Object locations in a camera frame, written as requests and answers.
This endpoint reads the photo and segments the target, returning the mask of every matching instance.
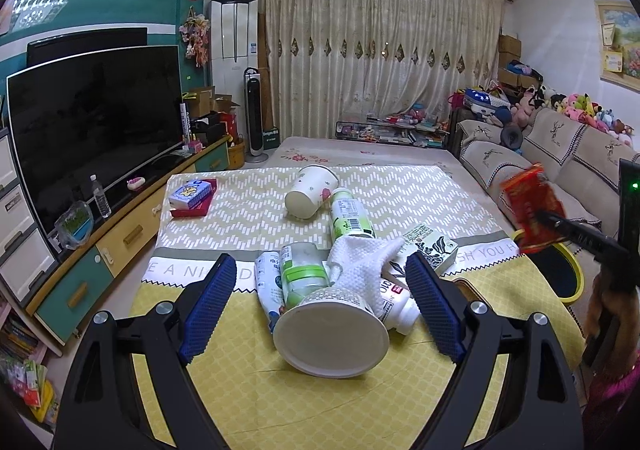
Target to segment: curtain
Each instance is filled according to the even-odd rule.
[[[423,103],[494,72],[503,0],[262,0],[281,138],[334,137],[345,113]]]

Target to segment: white bottle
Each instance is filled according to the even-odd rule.
[[[385,312],[379,316],[380,321],[387,329],[395,329],[401,335],[409,334],[420,316],[418,305],[411,298],[409,290],[381,278],[380,294],[385,302]]]
[[[98,207],[98,211],[103,218],[107,218],[111,215],[111,207],[107,201],[107,196],[104,195],[104,189],[100,182],[95,178],[95,174],[91,176],[91,191],[94,194],[95,204]]]

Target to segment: bag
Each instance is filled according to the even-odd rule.
[[[465,91],[457,90],[449,97],[449,103],[451,104],[451,110],[463,107],[465,104]]]

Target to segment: white paper cup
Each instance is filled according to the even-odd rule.
[[[280,356],[302,372],[350,378],[382,361],[389,334],[361,296],[327,287],[280,317],[273,343]]]
[[[298,172],[291,190],[285,195],[284,205],[290,214],[308,219],[330,197],[331,192],[338,188],[338,183],[338,176],[327,167],[305,166]]]

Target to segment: drawer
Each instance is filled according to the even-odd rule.
[[[55,262],[47,241],[36,228],[29,227],[17,240],[20,244],[10,247],[4,254],[0,274],[7,286],[20,301],[29,292],[29,286]]]
[[[66,342],[111,282],[111,272],[94,246],[55,285],[36,314]]]
[[[217,146],[211,152],[207,152],[195,163],[196,172],[218,172],[226,170],[228,166],[229,156],[226,152],[226,143]]]
[[[9,149],[9,137],[0,138],[0,190],[9,186],[9,183],[16,179],[18,174],[15,171],[14,160]]]
[[[113,276],[158,233],[164,187],[151,194],[96,242]]]
[[[17,179],[6,187],[9,191],[0,191],[4,197],[0,198],[0,257],[11,247],[19,237],[27,231],[33,221],[33,216],[24,198],[24,192]]]

